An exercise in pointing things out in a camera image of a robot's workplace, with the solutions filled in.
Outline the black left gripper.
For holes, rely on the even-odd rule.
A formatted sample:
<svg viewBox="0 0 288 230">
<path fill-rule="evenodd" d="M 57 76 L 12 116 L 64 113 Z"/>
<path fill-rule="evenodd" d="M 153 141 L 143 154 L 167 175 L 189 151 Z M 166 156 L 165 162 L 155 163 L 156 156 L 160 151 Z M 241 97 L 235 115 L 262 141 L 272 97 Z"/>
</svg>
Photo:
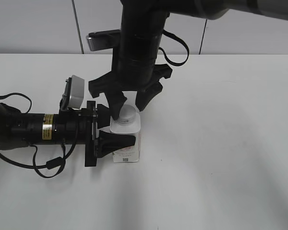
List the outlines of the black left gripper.
<svg viewBox="0 0 288 230">
<path fill-rule="evenodd" d="M 64 159 L 71 156 L 77 144 L 84 144 L 84 165 L 95 167 L 97 157 L 105 157 L 117 150 L 135 145 L 136 137 L 133 135 L 120 135 L 99 132 L 97 149 L 95 147 L 96 127 L 98 129 L 110 126 L 110 109 L 95 101 L 87 101 L 86 108 L 80 110 L 68 109 L 61 112 L 65 115 L 65 130 L 62 134 L 64 144 L 68 143 L 67 134 L 72 135 L 72 145 L 68 152 L 64 152 Z"/>
</svg>

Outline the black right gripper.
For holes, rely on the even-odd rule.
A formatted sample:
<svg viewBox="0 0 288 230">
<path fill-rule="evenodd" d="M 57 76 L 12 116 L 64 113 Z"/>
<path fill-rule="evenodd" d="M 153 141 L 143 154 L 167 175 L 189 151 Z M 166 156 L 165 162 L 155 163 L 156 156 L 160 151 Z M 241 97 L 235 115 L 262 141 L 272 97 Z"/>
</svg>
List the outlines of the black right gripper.
<svg viewBox="0 0 288 230">
<path fill-rule="evenodd" d="M 120 44 L 112 50 L 111 70 L 89 81 L 88 89 L 94 98 L 101 93 L 105 94 L 111 117 L 117 120 L 121 108 L 127 101 L 123 91 L 138 91 L 135 105 L 141 112 L 155 96 L 162 92 L 163 86 L 159 80 L 170 78 L 172 68 L 167 64 L 155 65 L 150 61 L 124 60 L 119 55 Z"/>
</svg>

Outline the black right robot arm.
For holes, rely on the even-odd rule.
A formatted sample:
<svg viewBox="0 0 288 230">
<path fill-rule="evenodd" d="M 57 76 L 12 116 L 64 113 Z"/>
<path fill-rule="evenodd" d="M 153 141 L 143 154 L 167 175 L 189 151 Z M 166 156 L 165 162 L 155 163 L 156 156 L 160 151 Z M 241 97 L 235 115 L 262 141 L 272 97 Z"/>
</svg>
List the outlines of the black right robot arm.
<svg viewBox="0 0 288 230">
<path fill-rule="evenodd" d="M 114 120 L 127 100 L 125 92 L 136 92 L 135 105 L 142 111 L 162 92 L 160 80 L 170 78 L 172 67 L 180 65 L 171 60 L 156 63 L 162 36 L 184 44 L 165 30 L 171 14 L 216 20 L 236 10 L 288 21 L 288 0 L 123 0 L 121 4 L 120 29 L 91 32 L 86 38 L 91 51 L 112 50 L 110 72 L 90 81 L 89 92 L 93 98 L 105 95 Z"/>
</svg>

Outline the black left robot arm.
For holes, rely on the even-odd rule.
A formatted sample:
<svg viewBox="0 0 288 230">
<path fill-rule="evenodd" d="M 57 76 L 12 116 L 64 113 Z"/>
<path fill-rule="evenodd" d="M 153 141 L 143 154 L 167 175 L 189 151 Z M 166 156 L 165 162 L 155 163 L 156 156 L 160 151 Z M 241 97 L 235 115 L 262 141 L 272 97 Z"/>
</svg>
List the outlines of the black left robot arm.
<svg viewBox="0 0 288 230">
<path fill-rule="evenodd" d="M 35 169 L 34 165 L 14 162 L 1 154 L 2 150 L 26 148 L 32 145 L 84 145 L 85 167 L 95 167 L 104 156 L 131 147 L 133 135 L 119 135 L 102 130 L 110 125 L 109 109 L 87 101 L 79 110 L 68 108 L 58 114 L 21 112 L 1 101 L 0 96 L 0 158 L 18 167 Z"/>
</svg>

